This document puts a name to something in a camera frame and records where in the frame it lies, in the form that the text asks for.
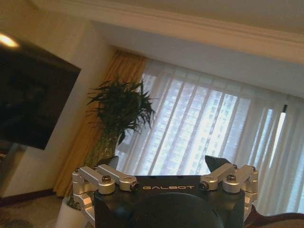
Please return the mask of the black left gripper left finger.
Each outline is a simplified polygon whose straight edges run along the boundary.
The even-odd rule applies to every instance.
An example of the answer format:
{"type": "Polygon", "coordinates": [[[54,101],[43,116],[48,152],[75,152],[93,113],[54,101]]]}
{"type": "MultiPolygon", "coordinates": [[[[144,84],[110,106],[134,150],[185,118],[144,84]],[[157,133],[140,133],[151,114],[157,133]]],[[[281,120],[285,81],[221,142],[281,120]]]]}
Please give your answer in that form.
{"type": "Polygon", "coordinates": [[[97,190],[102,195],[109,195],[114,193],[116,187],[127,192],[133,192],[139,187],[135,176],[126,175],[106,164],[76,169],[72,173],[72,184],[73,199],[80,204],[81,212],[92,225],[95,224],[95,208],[89,192],[97,190]]]}

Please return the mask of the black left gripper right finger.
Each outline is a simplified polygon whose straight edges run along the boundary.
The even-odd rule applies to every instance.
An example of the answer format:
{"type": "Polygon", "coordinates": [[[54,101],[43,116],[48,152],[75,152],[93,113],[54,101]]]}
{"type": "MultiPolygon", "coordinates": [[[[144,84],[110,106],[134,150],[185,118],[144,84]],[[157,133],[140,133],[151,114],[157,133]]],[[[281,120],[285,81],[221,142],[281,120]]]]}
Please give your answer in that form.
{"type": "Polygon", "coordinates": [[[205,162],[210,174],[200,177],[200,187],[205,191],[217,190],[219,186],[226,193],[244,192],[244,216],[246,220],[251,212],[253,202],[258,198],[258,171],[254,166],[244,165],[238,168],[225,158],[206,155],[205,162]]]}

